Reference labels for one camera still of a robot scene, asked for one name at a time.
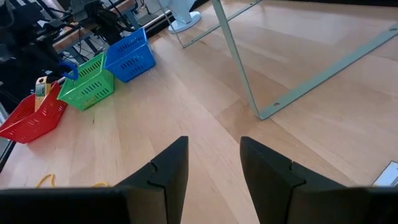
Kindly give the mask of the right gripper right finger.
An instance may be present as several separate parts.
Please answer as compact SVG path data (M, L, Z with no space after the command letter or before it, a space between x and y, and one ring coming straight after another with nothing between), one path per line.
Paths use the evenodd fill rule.
M244 136L240 158L260 224L349 224L343 185Z

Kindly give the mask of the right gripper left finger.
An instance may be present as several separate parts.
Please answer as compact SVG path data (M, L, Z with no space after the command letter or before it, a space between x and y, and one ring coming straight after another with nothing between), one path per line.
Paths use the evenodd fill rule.
M188 182L188 137L180 136L116 188L132 224L180 224Z

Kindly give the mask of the white desk lamp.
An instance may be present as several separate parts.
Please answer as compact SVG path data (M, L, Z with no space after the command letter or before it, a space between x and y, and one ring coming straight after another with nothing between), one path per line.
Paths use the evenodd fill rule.
M198 11L190 12L195 0L157 0L161 8L171 11L175 20L169 25L171 33L179 33L194 26L200 19Z

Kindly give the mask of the blue plastic basket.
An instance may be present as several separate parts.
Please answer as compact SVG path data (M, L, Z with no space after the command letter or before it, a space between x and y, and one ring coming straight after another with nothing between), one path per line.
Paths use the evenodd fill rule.
M124 83L154 66L152 48L143 27L111 45L104 63L104 68Z

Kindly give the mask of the red plastic basket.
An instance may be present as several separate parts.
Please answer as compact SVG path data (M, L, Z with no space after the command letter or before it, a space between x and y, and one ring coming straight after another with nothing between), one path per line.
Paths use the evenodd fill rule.
M24 98L0 126L0 137L26 144L55 129L67 104L57 99L61 86L55 82L35 109L35 95Z

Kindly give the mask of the green plastic basket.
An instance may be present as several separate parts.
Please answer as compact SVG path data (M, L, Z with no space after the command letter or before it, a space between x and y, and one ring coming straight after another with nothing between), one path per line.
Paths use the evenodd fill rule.
M112 94L114 75L105 69L105 58L105 54L100 53L80 65L78 78L67 78L57 99L83 111Z

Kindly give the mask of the yellow crayon box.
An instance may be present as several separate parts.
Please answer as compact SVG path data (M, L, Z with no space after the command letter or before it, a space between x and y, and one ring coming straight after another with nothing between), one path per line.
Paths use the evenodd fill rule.
M35 111L37 111L43 103L45 97L50 93L51 81L48 76L40 77L35 83Z

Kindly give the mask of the yellow rubber band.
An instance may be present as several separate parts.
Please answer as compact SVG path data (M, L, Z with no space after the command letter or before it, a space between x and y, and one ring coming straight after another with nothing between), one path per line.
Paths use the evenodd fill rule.
M50 173L45 176L43 176L38 183L35 185L35 188L39 189L42 186L44 187L50 187L50 188L55 188L55 174ZM110 187L110 185L107 182L97 182L92 187Z

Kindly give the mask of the green perforated metal shelf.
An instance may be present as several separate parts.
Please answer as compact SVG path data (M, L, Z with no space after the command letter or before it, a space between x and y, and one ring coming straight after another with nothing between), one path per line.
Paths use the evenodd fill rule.
M397 22L394 25L390 26L387 30L382 31L380 34L378 34L375 38L371 39L366 44L358 47L352 53L344 56L339 61L335 62L332 66L330 66L326 70L320 72L311 79L306 80L305 82L300 84L297 88L291 89L287 94L279 97L278 99L275 100L275 102L271 103L269 106L266 106L263 110L259 110L256 105L246 72L244 70L243 63L241 61L241 57L239 56L239 52L236 47L236 43L234 41L232 31L230 29L228 22L237 17L238 15L242 14L243 12L247 11L249 8L253 7L257 3L261 2L262 0L256 0L248 4L247 6L235 12L232 16L229 17L226 17L221 0L210 0L210 1L213 5L215 14L218 19L217 25L211 27L207 31L198 35L196 38L187 42L186 44L181 43L180 45L183 48L187 48L188 46L202 39L204 36L220 28L223 31L224 39L226 40L229 52L238 68L239 77L243 83L244 91L248 98L248 103L250 105L250 108L253 110L254 114L260 120L265 120L267 118L270 118L272 115L276 114L281 109L285 108L286 106L293 103L295 100L299 99L306 93L310 92L318 85L321 85L325 81L329 80L331 77L335 76L337 73L341 72L345 68L349 67L351 64L355 63L356 61L363 58L368 53L372 52L373 50L377 49L378 47L380 47L381 45L385 44L387 41L391 40L392 38L398 35L398 22Z

